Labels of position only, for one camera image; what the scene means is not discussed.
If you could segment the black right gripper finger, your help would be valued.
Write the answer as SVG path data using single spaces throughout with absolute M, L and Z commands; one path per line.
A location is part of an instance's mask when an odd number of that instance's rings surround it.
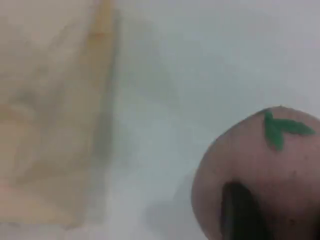
M 237 181 L 222 187 L 221 235 L 223 240 L 271 240 L 269 230 L 257 199 Z

